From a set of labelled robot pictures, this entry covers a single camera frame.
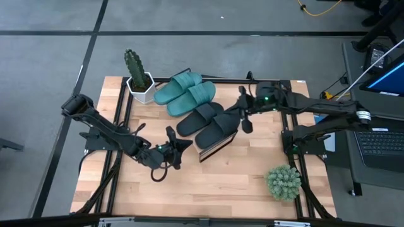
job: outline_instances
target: plant pot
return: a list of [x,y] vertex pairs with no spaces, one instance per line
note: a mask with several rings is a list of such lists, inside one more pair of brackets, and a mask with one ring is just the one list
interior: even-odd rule
[[132,88],[131,88],[132,78],[129,78],[126,81],[126,84],[127,84],[128,88],[129,88],[129,91],[133,95],[134,99],[136,99],[137,101],[139,101],[139,102],[141,102],[143,104],[147,104],[147,103],[152,102],[154,93],[156,93],[156,87],[154,86],[155,83],[154,83],[154,80],[152,78],[152,75],[149,72],[145,72],[145,74],[147,74],[151,79],[151,85],[145,92],[134,92],[134,91],[132,91]]

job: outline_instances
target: black slipper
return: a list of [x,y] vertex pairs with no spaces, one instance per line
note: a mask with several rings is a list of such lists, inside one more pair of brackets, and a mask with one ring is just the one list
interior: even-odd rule
[[221,113],[223,113],[223,107],[219,103],[206,103],[198,106],[177,124],[177,133],[180,136],[189,136],[207,126],[214,116]]
[[212,122],[195,137],[199,148],[205,149],[237,131],[240,124],[238,111],[224,112],[213,118]]

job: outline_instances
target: green slipper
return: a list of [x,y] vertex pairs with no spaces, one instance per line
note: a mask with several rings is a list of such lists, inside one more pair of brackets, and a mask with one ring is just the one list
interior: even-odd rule
[[190,87],[185,94],[167,104],[167,112],[171,117],[179,117],[212,101],[215,93],[215,85],[210,81]]
[[171,81],[154,93],[154,102],[165,105],[178,98],[187,91],[187,88],[200,84],[202,76],[198,73],[181,73],[173,76]]

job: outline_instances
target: wooden tabletop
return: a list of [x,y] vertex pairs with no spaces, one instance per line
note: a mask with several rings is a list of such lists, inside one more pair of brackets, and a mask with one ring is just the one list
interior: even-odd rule
[[[115,114],[122,77],[107,76],[101,91],[97,110],[112,121]],[[308,96],[305,81],[291,81],[292,90]],[[224,108],[233,105],[239,96],[239,84],[215,84],[214,102]],[[123,120],[126,100],[121,112]],[[139,133],[154,146],[167,141],[165,127],[174,129],[183,117],[173,118],[166,106],[156,103],[143,105],[134,100],[129,126],[135,129],[141,123],[146,127]],[[295,219],[293,202],[276,201],[268,192],[264,176],[274,167],[288,164],[282,151],[280,132],[281,115],[268,112],[249,118],[254,132],[242,130],[228,146],[199,163],[200,149],[195,143],[182,155],[180,170],[169,169],[167,178],[155,183],[150,178],[150,169],[124,155],[122,159],[113,214],[131,216],[170,216],[208,218],[283,218]],[[297,117],[299,124],[313,125],[312,113]],[[83,162],[74,193],[71,211],[77,211],[90,198],[100,183],[105,151],[96,151]],[[316,156],[305,155],[309,183],[319,201],[332,215],[335,207],[331,195],[326,168]],[[102,211],[106,210],[109,188],[104,194]],[[303,211],[307,214],[303,193]]]

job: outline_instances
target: succulent plant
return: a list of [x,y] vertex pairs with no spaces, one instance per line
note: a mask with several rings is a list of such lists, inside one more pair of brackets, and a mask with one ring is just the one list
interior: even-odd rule
[[292,201],[299,194],[300,175],[296,168],[282,165],[272,169],[266,176],[268,188],[278,201]]
[[148,84],[148,77],[145,75],[140,57],[135,51],[126,49],[124,58],[135,87],[146,90],[150,84]]

